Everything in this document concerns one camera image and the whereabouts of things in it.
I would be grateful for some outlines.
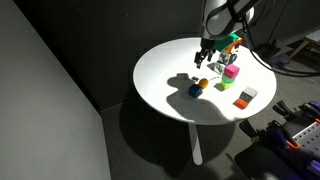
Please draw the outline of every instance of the blue block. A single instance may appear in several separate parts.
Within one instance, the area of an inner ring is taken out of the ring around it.
[[[202,89],[200,86],[198,86],[197,84],[192,84],[192,86],[190,86],[189,88],[189,95],[197,98],[202,94]]]

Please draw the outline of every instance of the pink cube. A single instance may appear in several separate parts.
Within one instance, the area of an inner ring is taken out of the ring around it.
[[[234,79],[238,75],[239,70],[240,68],[238,66],[230,64],[224,69],[224,75],[229,79]]]

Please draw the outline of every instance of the gray wall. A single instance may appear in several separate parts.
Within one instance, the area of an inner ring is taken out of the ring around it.
[[[121,103],[143,53],[161,42],[199,34],[204,0],[15,0],[23,4],[43,37],[68,62],[99,109]],[[261,12],[262,1],[256,14]],[[268,0],[268,9],[272,1]],[[255,44],[266,42],[285,4],[252,28]],[[314,28],[319,0],[290,0],[272,40]]]
[[[111,179],[97,111],[11,0],[0,25],[0,179]]]

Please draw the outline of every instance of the white round table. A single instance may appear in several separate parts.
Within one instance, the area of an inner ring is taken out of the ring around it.
[[[223,90],[221,75],[213,71],[219,59],[218,51],[211,62],[205,59],[201,68],[196,68],[194,57],[201,50],[200,41],[200,38],[185,38],[158,45],[139,59],[133,73],[135,87],[148,105],[189,124],[196,164],[202,163],[196,124],[220,125],[243,120],[265,108],[276,92],[274,73],[259,64],[243,46],[239,47],[233,63],[240,68],[239,74],[233,87]],[[198,98],[191,97],[189,87],[202,78],[209,80],[208,87]],[[233,103],[246,87],[257,90],[258,94],[241,110]]]

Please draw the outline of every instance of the green block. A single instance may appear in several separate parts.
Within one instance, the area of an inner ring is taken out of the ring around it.
[[[223,89],[228,89],[231,88],[233,86],[233,83],[224,83],[223,81],[221,81],[221,86],[223,87]]]
[[[223,40],[216,40],[214,44],[214,48],[218,51],[222,51],[226,49],[228,46],[230,46],[232,43],[237,41],[239,39],[239,36],[236,34],[230,34],[228,37],[226,37]]]
[[[222,81],[223,81],[225,84],[233,83],[235,80],[236,80],[236,78],[229,79],[227,76],[222,75]]]

